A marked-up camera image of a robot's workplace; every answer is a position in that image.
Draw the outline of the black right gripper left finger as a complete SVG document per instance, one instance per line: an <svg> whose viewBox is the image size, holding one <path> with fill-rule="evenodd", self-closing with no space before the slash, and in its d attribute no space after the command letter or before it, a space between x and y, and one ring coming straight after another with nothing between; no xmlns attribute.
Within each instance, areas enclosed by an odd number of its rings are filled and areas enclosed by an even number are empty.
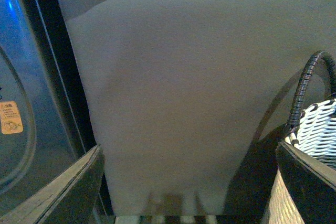
<svg viewBox="0 0 336 224"><path fill-rule="evenodd" d="M88 223L100 191L104 155L96 145L1 223Z"/></svg>

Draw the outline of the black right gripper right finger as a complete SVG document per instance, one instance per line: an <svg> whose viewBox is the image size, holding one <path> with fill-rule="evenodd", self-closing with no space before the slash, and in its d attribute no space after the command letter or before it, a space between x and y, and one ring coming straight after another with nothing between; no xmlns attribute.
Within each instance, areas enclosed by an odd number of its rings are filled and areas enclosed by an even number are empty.
<svg viewBox="0 0 336 224"><path fill-rule="evenodd" d="M286 142L276 148L285 186L305 223L335 223L335 169Z"/></svg>

